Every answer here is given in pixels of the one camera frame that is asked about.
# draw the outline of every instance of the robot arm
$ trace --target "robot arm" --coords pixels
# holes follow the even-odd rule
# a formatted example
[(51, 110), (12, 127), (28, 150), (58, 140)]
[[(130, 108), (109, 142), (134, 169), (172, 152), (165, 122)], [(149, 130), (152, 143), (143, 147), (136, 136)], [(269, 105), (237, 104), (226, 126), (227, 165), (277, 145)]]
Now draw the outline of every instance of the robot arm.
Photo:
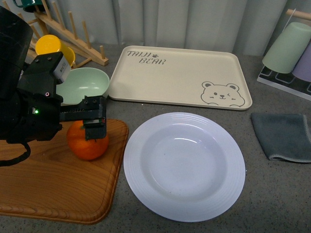
[(27, 143), (51, 140), (63, 121), (83, 120), (86, 140), (106, 136), (103, 96), (85, 96), (77, 105), (61, 106), (56, 85), (71, 69), (62, 52), (37, 56), (20, 77), (32, 33), (26, 22), (0, 6), (0, 140), (26, 149), (15, 159), (0, 161), (0, 166), (27, 159), (31, 152)]

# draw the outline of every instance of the orange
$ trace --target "orange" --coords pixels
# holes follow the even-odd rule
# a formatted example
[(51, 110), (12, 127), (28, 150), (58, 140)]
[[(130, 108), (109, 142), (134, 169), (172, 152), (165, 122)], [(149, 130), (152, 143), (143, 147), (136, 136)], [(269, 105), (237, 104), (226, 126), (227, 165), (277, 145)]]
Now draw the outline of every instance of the orange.
[(67, 131), (67, 144), (71, 151), (80, 159), (92, 160), (102, 156), (107, 150), (109, 138), (85, 139), (83, 121), (75, 121)]

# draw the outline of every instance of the green led light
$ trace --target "green led light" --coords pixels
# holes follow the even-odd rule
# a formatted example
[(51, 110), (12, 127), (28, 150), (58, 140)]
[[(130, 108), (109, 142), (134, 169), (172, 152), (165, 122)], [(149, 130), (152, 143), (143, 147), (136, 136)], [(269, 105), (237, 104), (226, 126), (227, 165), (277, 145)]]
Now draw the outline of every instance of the green led light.
[(33, 114), (38, 115), (39, 113), (40, 113), (40, 111), (33, 107)]

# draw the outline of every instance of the cream tray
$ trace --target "cream tray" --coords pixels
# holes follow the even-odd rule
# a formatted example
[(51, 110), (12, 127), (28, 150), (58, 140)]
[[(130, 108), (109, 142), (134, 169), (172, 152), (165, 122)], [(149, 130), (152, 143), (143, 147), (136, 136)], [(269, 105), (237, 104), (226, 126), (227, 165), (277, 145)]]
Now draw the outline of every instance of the cream tray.
[(245, 110), (252, 99), (227, 52), (128, 46), (111, 77), (112, 99)]

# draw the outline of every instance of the white plate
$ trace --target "white plate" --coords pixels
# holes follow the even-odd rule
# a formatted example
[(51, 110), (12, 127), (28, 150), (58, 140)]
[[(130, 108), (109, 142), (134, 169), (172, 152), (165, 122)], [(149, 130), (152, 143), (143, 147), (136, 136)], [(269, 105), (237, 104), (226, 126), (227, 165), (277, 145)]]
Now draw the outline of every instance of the white plate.
[(182, 222), (224, 213), (245, 181), (244, 159), (231, 135), (190, 113), (159, 115), (139, 126), (125, 148), (124, 171), (145, 206)]

